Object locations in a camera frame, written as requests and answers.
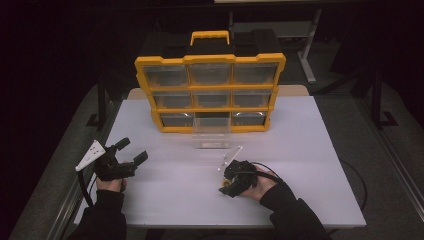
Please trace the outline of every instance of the carrying handle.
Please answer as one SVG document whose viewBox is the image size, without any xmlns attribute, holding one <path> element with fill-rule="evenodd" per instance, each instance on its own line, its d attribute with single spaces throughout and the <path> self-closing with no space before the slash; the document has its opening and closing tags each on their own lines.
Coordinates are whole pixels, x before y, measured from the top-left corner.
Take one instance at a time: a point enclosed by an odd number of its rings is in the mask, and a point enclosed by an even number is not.
<svg viewBox="0 0 424 240">
<path fill-rule="evenodd" d="M 199 31 L 191 34 L 190 46 L 193 46 L 196 38 L 226 38 L 227 45 L 230 45 L 230 34 L 228 31 Z"/>
</svg>

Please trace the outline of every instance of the dark background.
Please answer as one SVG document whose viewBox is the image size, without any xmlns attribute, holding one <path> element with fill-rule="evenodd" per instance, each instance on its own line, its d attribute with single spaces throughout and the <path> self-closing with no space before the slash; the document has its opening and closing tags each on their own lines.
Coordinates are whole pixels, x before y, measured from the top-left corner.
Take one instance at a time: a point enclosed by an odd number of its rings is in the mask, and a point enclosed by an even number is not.
<svg viewBox="0 0 424 240">
<path fill-rule="evenodd" d="M 1 238 L 7 238 L 85 94 L 100 77 L 119 99 L 137 87 L 133 67 L 148 32 L 225 29 L 225 11 L 86 11 L 143 1 L 7 0 L 0 13 L 2 82 Z M 245 19 L 310 15 L 248 12 Z M 315 41 L 341 41 L 333 71 L 348 74 L 373 59 L 424 126 L 423 8 L 378 1 L 324 8 Z"/>
</svg>

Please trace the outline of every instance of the table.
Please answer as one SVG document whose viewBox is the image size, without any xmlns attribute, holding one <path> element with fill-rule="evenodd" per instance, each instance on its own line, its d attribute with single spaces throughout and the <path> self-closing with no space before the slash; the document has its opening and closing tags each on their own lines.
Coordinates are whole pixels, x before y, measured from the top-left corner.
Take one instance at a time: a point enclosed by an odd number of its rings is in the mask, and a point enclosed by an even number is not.
<svg viewBox="0 0 424 240">
<path fill-rule="evenodd" d="M 251 199 L 218 191 L 217 170 L 230 149 L 196 149 L 190 134 L 160 133 L 147 100 L 124 100 L 107 146 L 124 137 L 117 153 L 131 160 L 147 150 L 149 159 L 129 179 L 123 213 L 127 223 L 148 228 L 269 228 L 270 211 Z M 238 160 L 263 163 L 304 199 L 326 228 L 365 226 L 313 97 L 278 97 L 267 132 L 231 135 L 243 146 Z M 95 201 L 95 186 L 92 198 Z M 79 223 L 83 202 L 75 218 Z"/>
</svg>

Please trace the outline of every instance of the tool organizer box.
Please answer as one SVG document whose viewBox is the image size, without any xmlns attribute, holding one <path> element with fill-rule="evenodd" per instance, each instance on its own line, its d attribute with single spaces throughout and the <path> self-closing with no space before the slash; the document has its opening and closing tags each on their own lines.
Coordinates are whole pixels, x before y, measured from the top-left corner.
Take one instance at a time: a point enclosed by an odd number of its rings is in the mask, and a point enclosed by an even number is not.
<svg viewBox="0 0 424 240">
<path fill-rule="evenodd" d="M 160 131 L 192 133 L 196 120 L 210 119 L 202 124 L 251 132 L 269 129 L 285 62 L 272 30 L 235 33 L 231 41 L 227 31 L 158 32 L 135 67 Z"/>
</svg>

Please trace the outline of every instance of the person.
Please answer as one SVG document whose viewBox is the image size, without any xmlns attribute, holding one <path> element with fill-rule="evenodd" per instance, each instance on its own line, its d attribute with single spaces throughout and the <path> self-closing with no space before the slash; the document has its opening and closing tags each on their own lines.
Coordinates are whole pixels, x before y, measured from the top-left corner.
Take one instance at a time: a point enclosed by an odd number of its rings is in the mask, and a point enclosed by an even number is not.
<svg viewBox="0 0 424 240">
<path fill-rule="evenodd" d="M 257 166 L 256 168 L 258 171 L 265 172 Z M 121 213 L 124 194 L 120 192 L 120 189 L 121 184 L 126 185 L 126 180 L 103 182 L 97 179 L 96 184 L 97 202 L 93 207 L 84 210 L 79 226 L 68 239 L 125 239 L 126 221 Z M 302 199 L 296 199 L 290 187 L 284 182 L 277 184 L 269 178 L 258 176 L 256 187 L 247 189 L 240 196 L 258 201 L 259 204 L 273 211 L 270 220 L 274 225 L 275 239 L 331 240 L 312 209 Z M 171 235 L 172 231 L 165 233 L 162 239 L 178 239 Z M 211 237 L 205 234 L 198 234 L 197 237 L 198 239 L 218 239 L 216 236 Z"/>
</svg>

